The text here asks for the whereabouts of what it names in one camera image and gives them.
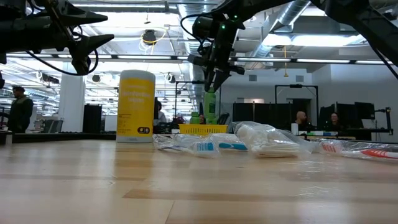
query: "blue toothbrush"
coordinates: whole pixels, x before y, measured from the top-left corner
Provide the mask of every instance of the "blue toothbrush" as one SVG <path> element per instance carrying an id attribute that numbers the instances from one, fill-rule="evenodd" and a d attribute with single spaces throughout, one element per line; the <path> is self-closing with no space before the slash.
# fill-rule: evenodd
<path id="1" fill-rule="evenodd" d="M 247 151 L 247 147 L 244 144 L 219 143 L 218 147 L 220 149 L 236 149 L 236 150 Z"/>

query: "wooden table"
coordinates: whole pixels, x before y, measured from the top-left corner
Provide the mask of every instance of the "wooden table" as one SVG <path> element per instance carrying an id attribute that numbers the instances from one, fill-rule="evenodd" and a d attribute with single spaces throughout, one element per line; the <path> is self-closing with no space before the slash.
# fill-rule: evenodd
<path id="1" fill-rule="evenodd" d="M 0 148 L 0 223 L 397 223 L 398 166 L 313 154 L 219 159 L 151 144 Z"/>
<path id="2" fill-rule="evenodd" d="M 344 137 L 344 136 L 340 136 L 340 137 L 338 137 L 338 136 L 307 136 L 307 139 L 308 140 L 317 140 L 317 139 L 349 139 L 349 140 L 355 140 L 355 137 L 352 137 L 352 136 L 347 136 L 347 137 Z"/>

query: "yellow basket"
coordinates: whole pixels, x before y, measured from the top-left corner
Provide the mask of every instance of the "yellow basket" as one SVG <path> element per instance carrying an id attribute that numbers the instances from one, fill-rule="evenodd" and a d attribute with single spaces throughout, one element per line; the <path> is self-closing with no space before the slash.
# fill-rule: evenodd
<path id="1" fill-rule="evenodd" d="M 228 125 L 216 124 L 180 124 L 181 134 L 208 135 L 214 133 L 226 133 Z"/>

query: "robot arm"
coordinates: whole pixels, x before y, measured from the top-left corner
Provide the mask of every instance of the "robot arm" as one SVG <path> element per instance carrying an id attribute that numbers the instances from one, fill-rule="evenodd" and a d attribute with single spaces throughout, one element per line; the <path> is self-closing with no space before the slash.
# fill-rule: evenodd
<path id="1" fill-rule="evenodd" d="M 26 2 L 31 11 L 38 13 L 26 15 Z M 76 38 L 74 28 L 108 18 L 78 9 L 67 0 L 0 0 L 0 13 L 0 63 L 3 64 L 7 63 L 6 53 L 26 51 L 33 55 L 30 51 L 39 54 L 43 49 L 63 51 L 66 47 L 77 75 L 87 75 L 91 63 L 88 55 L 114 38 L 114 35 L 83 34 Z"/>
<path id="2" fill-rule="evenodd" d="M 188 60 L 203 67 L 205 90 L 211 83 L 217 89 L 230 72 L 244 74 L 241 67 L 229 64 L 238 29 L 257 12 L 288 3 L 292 0 L 227 0 L 211 12 L 198 15 L 192 30 L 200 40 L 213 39 L 210 46 L 200 47 L 201 57 L 190 55 Z M 398 28 L 369 5 L 369 0 L 311 0 L 337 22 L 348 24 L 368 40 L 374 50 L 380 51 L 394 65 L 398 65 Z"/>

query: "disinfecting wipes container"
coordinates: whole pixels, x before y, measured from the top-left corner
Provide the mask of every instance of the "disinfecting wipes container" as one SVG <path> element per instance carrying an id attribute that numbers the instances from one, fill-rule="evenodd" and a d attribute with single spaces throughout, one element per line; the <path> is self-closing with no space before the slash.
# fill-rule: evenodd
<path id="1" fill-rule="evenodd" d="M 155 75 L 140 70 L 120 74 L 117 142 L 152 142 Z"/>

